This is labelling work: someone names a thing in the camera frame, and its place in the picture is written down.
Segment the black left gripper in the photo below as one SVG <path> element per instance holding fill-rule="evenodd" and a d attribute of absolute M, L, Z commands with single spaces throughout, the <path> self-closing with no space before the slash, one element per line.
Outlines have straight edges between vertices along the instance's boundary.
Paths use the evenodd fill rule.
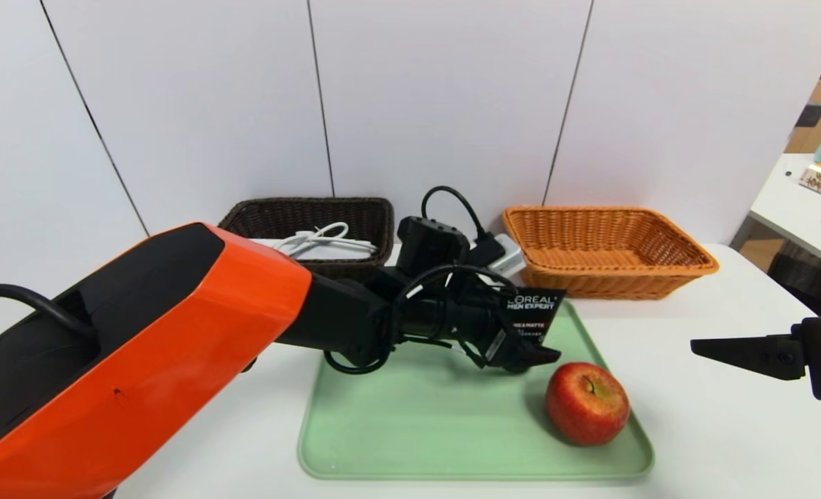
<path fill-rule="evenodd" d="M 476 290 L 443 302 L 443 325 L 438 339 L 457 344 L 478 367 L 530 369 L 555 363 L 562 351 L 542 344 L 521 342 L 504 309 L 515 292 L 509 288 Z"/>

